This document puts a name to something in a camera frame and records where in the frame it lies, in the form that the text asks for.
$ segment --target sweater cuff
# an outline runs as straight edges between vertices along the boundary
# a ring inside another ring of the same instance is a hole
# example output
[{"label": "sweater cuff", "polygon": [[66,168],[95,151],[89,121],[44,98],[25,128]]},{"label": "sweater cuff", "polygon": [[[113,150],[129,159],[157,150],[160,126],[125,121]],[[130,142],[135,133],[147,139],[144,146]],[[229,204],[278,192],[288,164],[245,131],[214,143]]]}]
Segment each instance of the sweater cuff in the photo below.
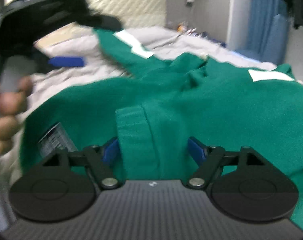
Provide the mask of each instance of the sweater cuff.
[{"label": "sweater cuff", "polygon": [[126,178],[148,180],[159,178],[159,158],[142,106],[116,111],[117,133]]}]

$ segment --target blue curtain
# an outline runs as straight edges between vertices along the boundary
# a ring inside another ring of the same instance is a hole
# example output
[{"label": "blue curtain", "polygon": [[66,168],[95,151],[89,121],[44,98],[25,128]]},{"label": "blue curtain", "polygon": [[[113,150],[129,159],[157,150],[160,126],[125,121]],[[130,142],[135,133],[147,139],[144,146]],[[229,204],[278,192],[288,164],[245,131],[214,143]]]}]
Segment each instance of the blue curtain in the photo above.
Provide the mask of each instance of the blue curtain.
[{"label": "blue curtain", "polygon": [[[252,0],[246,47],[238,52],[279,65],[285,56],[283,42],[287,43],[288,27],[287,7],[283,0]],[[272,58],[272,53],[266,51],[269,48],[274,50]]]}]

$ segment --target black object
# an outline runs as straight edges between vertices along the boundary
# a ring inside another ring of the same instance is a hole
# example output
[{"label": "black object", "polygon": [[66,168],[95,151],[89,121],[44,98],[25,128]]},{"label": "black object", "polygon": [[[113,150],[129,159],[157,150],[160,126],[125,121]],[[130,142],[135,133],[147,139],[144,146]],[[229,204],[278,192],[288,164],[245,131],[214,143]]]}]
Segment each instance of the black object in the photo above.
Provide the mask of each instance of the black object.
[{"label": "black object", "polygon": [[38,222],[63,221],[87,210],[96,199],[94,185],[88,177],[72,172],[71,166],[89,169],[102,189],[102,181],[113,178],[111,169],[92,147],[72,153],[56,149],[11,187],[13,210]]},{"label": "black object", "polygon": [[[115,180],[109,165],[120,155],[117,138],[80,152],[55,150],[12,186],[9,199],[19,218],[2,235],[7,240],[145,239],[146,234],[303,239],[289,220],[298,191],[284,174],[250,147],[227,152],[189,140],[195,143],[191,156],[199,161],[197,154],[205,152],[206,158],[185,186],[179,180],[128,180],[107,187],[106,179]],[[221,175],[229,165],[237,169]],[[88,176],[73,173],[72,166],[85,167]]]},{"label": "black object", "polygon": [[[240,152],[216,147],[210,152],[192,177],[202,178],[203,188],[212,183],[208,194],[221,211],[248,222],[290,218],[298,189],[280,170],[251,147],[242,147]],[[219,167],[230,165],[237,169],[213,181]]]},{"label": "black object", "polygon": [[72,22],[122,29],[115,17],[91,11],[86,0],[13,0],[6,6],[0,0],[0,93],[16,91],[24,76],[56,69],[34,43]]}]

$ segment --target ribbed surface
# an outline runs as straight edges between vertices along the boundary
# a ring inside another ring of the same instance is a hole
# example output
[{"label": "ribbed surface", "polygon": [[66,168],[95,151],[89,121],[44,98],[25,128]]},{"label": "ribbed surface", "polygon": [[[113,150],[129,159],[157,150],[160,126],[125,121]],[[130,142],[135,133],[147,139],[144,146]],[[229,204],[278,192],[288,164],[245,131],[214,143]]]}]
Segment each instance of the ribbed surface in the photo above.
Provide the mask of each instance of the ribbed surface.
[{"label": "ribbed surface", "polygon": [[180,181],[128,181],[104,191],[84,214],[42,225],[19,220],[4,233],[8,240],[298,240],[303,232],[290,221],[241,223],[218,212],[202,191]]}]

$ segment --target sweater sleeve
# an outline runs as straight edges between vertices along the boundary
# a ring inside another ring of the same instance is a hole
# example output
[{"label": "sweater sleeve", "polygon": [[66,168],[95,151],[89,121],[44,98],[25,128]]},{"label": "sweater sleeve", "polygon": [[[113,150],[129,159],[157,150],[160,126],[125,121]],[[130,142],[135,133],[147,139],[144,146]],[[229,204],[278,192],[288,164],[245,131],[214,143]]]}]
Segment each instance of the sweater sleeve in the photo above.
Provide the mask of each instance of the sweater sleeve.
[{"label": "sweater sleeve", "polygon": [[142,78],[149,72],[167,67],[171,61],[162,61],[154,56],[143,58],[131,52],[131,47],[117,37],[112,31],[95,30],[99,38],[100,48],[104,54],[120,63],[129,73],[136,78]]}]

